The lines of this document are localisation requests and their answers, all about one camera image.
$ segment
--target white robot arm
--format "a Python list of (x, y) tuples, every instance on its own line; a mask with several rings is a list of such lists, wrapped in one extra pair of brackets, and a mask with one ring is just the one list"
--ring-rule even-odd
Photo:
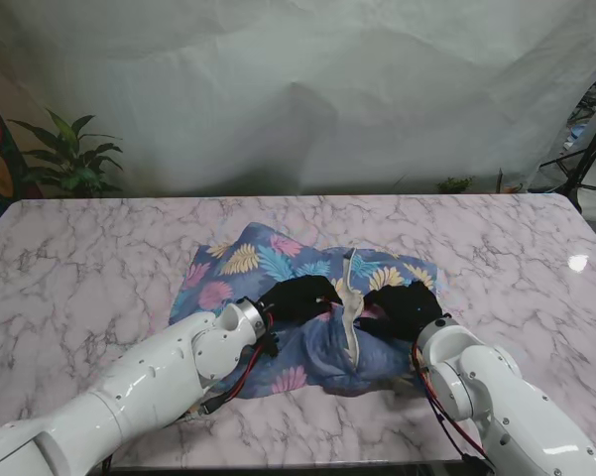
[[(0, 476), (83, 476), (121, 444), (176, 421), (267, 330), (247, 300), (193, 314), (136, 345), (56, 412), (0, 428)], [(596, 475), (596, 448), (514, 359), (452, 319), (417, 339), (442, 409), (471, 418), (498, 476)]]
[(247, 300), (199, 312), (139, 343), (86, 393), (0, 428), (0, 476), (83, 476), (123, 443), (176, 421), (266, 332)]
[(417, 348), (436, 399), (471, 418), (497, 476), (596, 476), (596, 447), (516, 361), (451, 318), (427, 325)]

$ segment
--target white marble surface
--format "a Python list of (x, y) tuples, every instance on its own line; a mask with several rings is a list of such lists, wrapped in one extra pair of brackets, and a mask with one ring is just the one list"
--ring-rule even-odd
[[(384, 246), (433, 261), (448, 280), (443, 308), (510, 350), (596, 443), (596, 236), (557, 195), (17, 203), (0, 220), (0, 424), (55, 409), (164, 327), (196, 246), (234, 240), (251, 221), (320, 248)], [(569, 268), (577, 255), (587, 257), (581, 272)], [(311, 387), (146, 435), (115, 464), (455, 457), (417, 397)]]

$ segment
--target blue fabric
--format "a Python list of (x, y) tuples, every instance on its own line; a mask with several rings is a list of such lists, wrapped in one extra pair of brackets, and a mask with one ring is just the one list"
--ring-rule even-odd
[[(343, 272), (343, 255), (348, 248), (318, 251), (302, 246), (287, 236), (259, 223), (251, 223), (229, 246), (201, 246), (189, 265), (172, 309), (170, 325), (194, 312), (216, 314), (230, 302), (246, 296), (257, 300), (275, 283), (302, 275), (323, 275), (334, 285)], [(351, 288), (363, 294), (381, 286), (407, 285), (424, 281), (434, 290), (436, 266), (417, 258), (376, 250), (356, 250), (351, 264)], [(377, 339), (355, 329), (359, 344), (357, 368), (346, 352), (348, 342), (342, 324), (343, 307), (318, 316), (302, 326), (277, 324), (280, 354), (262, 356), (247, 378), (239, 398), (251, 399), (319, 385), (334, 393), (357, 394), (394, 378), (411, 378), (406, 342)], [(215, 390), (229, 389), (248, 362)]]

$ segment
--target white backdrop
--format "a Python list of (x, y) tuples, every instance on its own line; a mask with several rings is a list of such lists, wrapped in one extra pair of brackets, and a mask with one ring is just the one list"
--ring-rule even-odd
[(595, 74), (596, 0), (0, 0), (2, 114), (96, 114), (131, 195), (524, 181)]

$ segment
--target black stand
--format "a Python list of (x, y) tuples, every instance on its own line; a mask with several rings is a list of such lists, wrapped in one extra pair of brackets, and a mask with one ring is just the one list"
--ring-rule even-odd
[[(580, 154), (584, 154), (582, 159), (579, 161), (577, 167), (573, 170), (569, 170), (563, 163), (566, 159), (570, 159), (571, 157), (579, 156)], [(596, 160), (596, 132), (595, 136), (591, 140), (591, 143), (588, 145), (586, 149), (582, 149), (581, 151), (574, 152), (573, 154), (568, 154), (567, 156), (560, 157), (559, 159), (555, 159), (554, 161), (545, 162), (541, 166), (546, 167), (550, 166), (551, 164), (557, 164), (558, 167), (564, 172), (566, 175), (566, 182), (558, 189), (559, 193), (565, 196), (569, 196), (571, 192), (577, 187), (587, 188), (589, 190), (596, 190), (596, 186), (593, 185), (586, 185), (582, 183), (582, 181), (586, 178), (586, 174), (593, 166)]]

